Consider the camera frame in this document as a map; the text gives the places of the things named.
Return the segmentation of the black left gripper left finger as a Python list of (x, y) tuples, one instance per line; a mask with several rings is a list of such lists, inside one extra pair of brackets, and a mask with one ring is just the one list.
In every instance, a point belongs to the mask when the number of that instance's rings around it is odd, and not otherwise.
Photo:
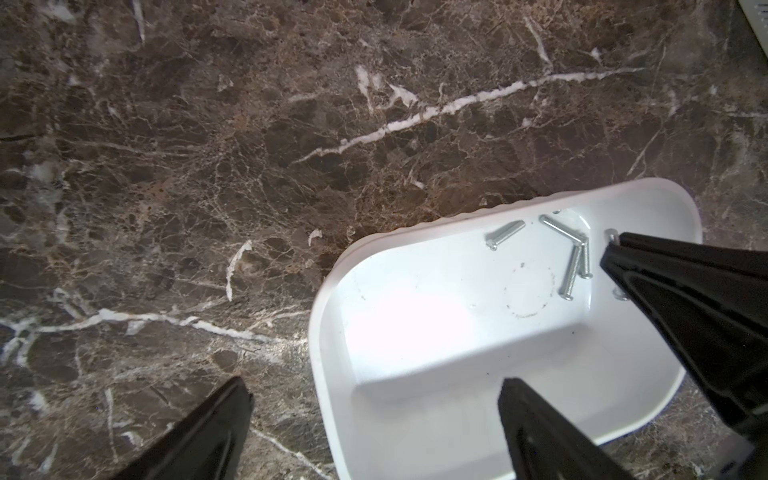
[(228, 380), (116, 479), (233, 479), (249, 431), (253, 396)]

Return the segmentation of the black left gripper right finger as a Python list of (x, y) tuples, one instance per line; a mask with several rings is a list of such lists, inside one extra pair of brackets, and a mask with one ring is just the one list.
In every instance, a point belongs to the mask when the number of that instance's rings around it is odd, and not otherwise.
[(518, 479), (630, 477), (523, 380), (506, 378), (497, 406)]

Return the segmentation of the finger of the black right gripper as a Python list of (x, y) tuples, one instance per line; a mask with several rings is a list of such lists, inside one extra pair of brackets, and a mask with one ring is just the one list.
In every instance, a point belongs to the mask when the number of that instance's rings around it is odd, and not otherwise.
[(767, 278), (767, 252), (707, 246), (625, 232), (619, 246), (633, 253), (648, 253), (683, 260), (756, 278)]
[(609, 244), (602, 270), (653, 324), (721, 420), (767, 429), (767, 278)]

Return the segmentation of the white plastic storage tray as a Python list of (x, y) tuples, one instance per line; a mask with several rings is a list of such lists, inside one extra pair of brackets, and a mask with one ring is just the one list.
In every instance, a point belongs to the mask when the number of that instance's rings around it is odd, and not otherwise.
[[(586, 234), (593, 278), (559, 296)], [(526, 227), (496, 251), (485, 238)], [(367, 236), (336, 261), (312, 307), (308, 346), (342, 479), (510, 479), (497, 410), (521, 378), (594, 443), (649, 423), (685, 371), (598, 262), (610, 230), (698, 243), (689, 193), (646, 178), (561, 192)]]

